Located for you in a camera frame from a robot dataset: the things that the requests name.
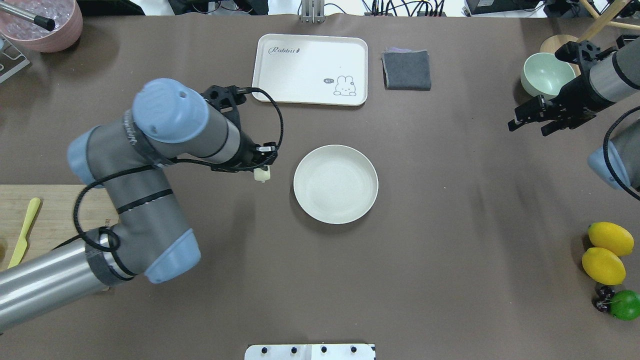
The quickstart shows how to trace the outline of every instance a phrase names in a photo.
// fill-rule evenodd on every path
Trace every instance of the brown tabletop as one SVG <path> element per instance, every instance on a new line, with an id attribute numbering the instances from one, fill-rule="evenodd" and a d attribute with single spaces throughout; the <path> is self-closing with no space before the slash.
<path id="1" fill-rule="evenodd" d="M 640 239 L 638 203 L 586 163 L 633 96 L 546 138 L 507 129 L 528 98 L 520 69 L 542 41 L 590 20 L 382 19 L 295 15 L 85 19 L 80 42 L 0 85 L 0 183 L 79 183 L 67 145 L 119 118 L 144 83 L 197 90 L 248 86 L 266 33 L 359 37 L 369 97 L 359 107 L 282 104 L 285 138 L 272 180 L 194 165 L 166 172 L 193 226 L 200 263 L 163 284 L 144 276 L 0 336 L 2 359 L 242 359 L 249 344 L 375 343 L 379 359 L 636 359 L 640 321 L 591 305 L 582 270 L 587 226 L 611 221 Z M 595 41 L 613 45 L 619 30 Z M 385 90 L 380 53 L 427 49 L 429 92 Z M 257 142 L 277 117 L 240 107 Z M 292 177 L 309 151 L 362 151 L 380 192 L 346 225 L 310 218 Z M 623 258 L 640 291 L 638 252 Z"/>

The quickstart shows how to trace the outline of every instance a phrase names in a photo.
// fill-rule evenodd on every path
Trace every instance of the white plate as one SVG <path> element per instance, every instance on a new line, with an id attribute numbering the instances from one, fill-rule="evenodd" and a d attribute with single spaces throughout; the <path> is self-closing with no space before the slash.
<path id="1" fill-rule="evenodd" d="M 278 102 L 357 106 L 367 99 L 367 52 L 360 38 L 267 34 L 258 41 L 252 86 Z"/>
<path id="2" fill-rule="evenodd" d="M 302 209 L 328 224 L 346 224 L 366 214 L 378 196 L 376 169 L 360 151 L 326 145 L 308 153 L 293 176 Z"/>

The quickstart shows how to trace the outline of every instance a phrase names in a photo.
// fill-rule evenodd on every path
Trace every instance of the yellow lemon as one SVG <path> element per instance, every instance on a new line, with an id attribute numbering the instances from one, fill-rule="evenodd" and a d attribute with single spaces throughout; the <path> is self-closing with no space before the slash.
<path id="1" fill-rule="evenodd" d="M 593 246 L 611 250 L 617 256 L 629 255 L 634 249 L 634 237 L 624 227 L 612 222 L 591 224 L 589 240 Z"/>
<path id="2" fill-rule="evenodd" d="M 625 280 L 625 265 L 613 252 L 592 247 L 582 255 L 584 271 L 595 281 L 605 285 L 619 285 Z"/>

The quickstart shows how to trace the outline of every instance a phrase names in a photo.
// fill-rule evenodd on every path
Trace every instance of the light green bowl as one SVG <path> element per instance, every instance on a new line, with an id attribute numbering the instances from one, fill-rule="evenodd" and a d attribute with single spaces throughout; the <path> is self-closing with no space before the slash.
<path id="1" fill-rule="evenodd" d="M 529 95 L 553 99 L 573 78 L 575 73 L 569 63 L 556 59 L 550 53 L 536 53 L 524 62 L 520 82 Z"/>

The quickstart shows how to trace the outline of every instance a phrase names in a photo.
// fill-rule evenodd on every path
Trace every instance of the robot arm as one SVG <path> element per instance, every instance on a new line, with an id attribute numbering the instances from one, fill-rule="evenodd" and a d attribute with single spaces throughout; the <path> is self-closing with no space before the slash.
<path id="1" fill-rule="evenodd" d="M 556 98 L 547 100 L 538 95 L 515 108 L 516 118 L 508 124 L 510 131 L 530 122 L 548 120 L 551 122 L 541 129 L 543 136 L 567 127 L 575 129 L 595 118 L 599 111 L 640 90 L 640 39 L 618 51 L 603 52 L 588 41 L 568 42 L 556 51 L 556 58 L 578 64 L 582 74 L 565 84 Z M 607 143 L 607 157 L 621 182 L 640 189 L 640 120 Z M 605 164 L 602 147 L 588 162 L 605 182 L 621 188 Z"/>
<path id="2" fill-rule="evenodd" d="M 538 95 L 515 108 L 510 131 L 548 120 L 552 122 L 542 127 L 543 136 L 567 127 L 575 129 L 640 90 L 640 39 L 617 52 L 600 52 L 588 41 L 568 42 L 556 51 L 556 58 L 577 64 L 582 74 L 565 84 L 554 99 Z"/>
<path id="3" fill-rule="evenodd" d="M 71 169 L 86 184 L 109 179 L 98 183 L 104 182 L 120 221 L 110 229 L 80 229 L 85 241 L 1 272 L 0 332 L 137 274 L 159 283 L 195 266 L 195 235 L 162 168 L 183 153 L 229 172 L 270 165 L 279 144 L 259 146 L 240 128 L 236 105 L 249 91 L 212 86 L 201 95 L 157 79 L 122 120 L 75 139 L 67 153 Z M 222 108 L 232 111 L 226 117 Z"/>

